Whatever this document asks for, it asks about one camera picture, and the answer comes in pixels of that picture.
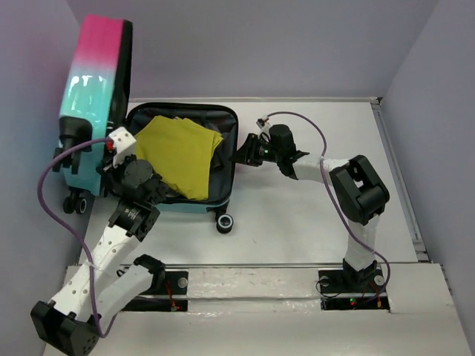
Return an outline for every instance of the pink surface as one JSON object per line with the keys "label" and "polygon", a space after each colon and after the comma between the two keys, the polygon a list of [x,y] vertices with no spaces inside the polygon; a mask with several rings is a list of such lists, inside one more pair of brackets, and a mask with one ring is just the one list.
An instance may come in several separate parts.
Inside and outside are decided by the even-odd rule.
{"label": "pink surface", "polygon": [[88,15],[74,53],[73,65],[115,68],[122,41],[123,20]]}

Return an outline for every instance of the gray wall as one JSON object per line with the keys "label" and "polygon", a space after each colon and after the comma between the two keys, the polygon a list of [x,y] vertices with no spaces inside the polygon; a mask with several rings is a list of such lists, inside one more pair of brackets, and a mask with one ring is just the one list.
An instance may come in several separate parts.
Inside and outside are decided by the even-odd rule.
{"label": "gray wall", "polygon": [[441,0],[383,100],[430,256],[475,352],[475,1]]}
{"label": "gray wall", "polygon": [[133,97],[382,96],[436,0],[68,0],[134,22]]}
{"label": "gray wall", "polygon": [[[57,143],[59,103],[79,26],[64,0],[7,0],[0,11],[0,355],[40,355],[30,320],[79,249],[41,210],[36,181]],[[58,176],[45,197],[60,211]],[[84,232],[85,218],[68,217]]]}

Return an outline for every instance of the suitcase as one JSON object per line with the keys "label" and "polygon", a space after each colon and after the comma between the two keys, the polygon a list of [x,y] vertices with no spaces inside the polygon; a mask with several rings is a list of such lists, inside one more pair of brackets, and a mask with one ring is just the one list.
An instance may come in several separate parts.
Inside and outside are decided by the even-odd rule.
{"label": "suitcase", "polygon": [[[80,143],[106,137],[122,125],[131,81],[132,36],[129,21],[85,17],[59,112],[55,157]],[[63,202],[65,213],[85,213],[87,200],[82,192],[96,197],[103,192],[96,172],[103,154],[104,145],[93,145],[53,167],[64,173],[70,189]]]}
{"label": "suitcase", "polygon": [[159,115],[188,118],[205,128],[219,132],[224,138],[211,160],[208,199],[196,201],[183,196],[171,196],[160,204],[159,209],[187,213],[213,211],[217,230],[223,234],[230,232],[234,220],[226,213],[226,209],[232,192],[235,164],[229,161],[229,157],[238,146],[238,115],[222,105],[149,102],[138,105],[130,111],[125,119],[125,127],[136,135]]}

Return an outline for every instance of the yellow cloth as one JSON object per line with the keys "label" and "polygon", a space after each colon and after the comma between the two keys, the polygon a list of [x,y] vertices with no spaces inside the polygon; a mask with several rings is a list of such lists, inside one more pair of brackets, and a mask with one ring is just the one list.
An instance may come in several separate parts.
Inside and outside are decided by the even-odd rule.
{"label": "yellow cloth", "polygon": [[138,159],[146,159],[163,182],[193,200],[208,198],[209,167],[223,141],[216,131],[190,119],[154,117],[136,136]]}

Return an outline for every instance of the robotic arm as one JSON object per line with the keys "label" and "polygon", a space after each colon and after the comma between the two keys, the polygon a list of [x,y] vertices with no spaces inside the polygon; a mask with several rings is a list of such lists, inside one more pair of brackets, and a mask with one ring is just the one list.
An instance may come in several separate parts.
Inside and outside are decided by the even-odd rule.
{"label": "robotic arm", "polygon": [[126,129],[109,137],[98,172],[107,189],[120,197],[116,210],[89,261],[49,302],[40,301],[31,311],[38,336],[71,356],[88,355],[107,334],[101,330],[110,328],[114,316],[165,278],[165,265],[148,255],[138,257],[123,276],[117,275],[121,262],[159,217],[155,206],[165,200],[168,186],[150,163],[134,156],[135,138]]}
{"label": "robotic arm", "polygon": [[259,119],[257,124],[261,128],[259,135],[250,133],[231,160],[255,167],[264,161],[275,162],[286,177],[332,185],[351,232],[367,246],[351,235],[348,237],[343,277],[339,282],[350,289],[367,284],[376,273],[376,226],[390,198],[369,160],[365,156],[325,159],[320,165],[321,156],[297,150],[286,125],[270,125],[268,119]]}

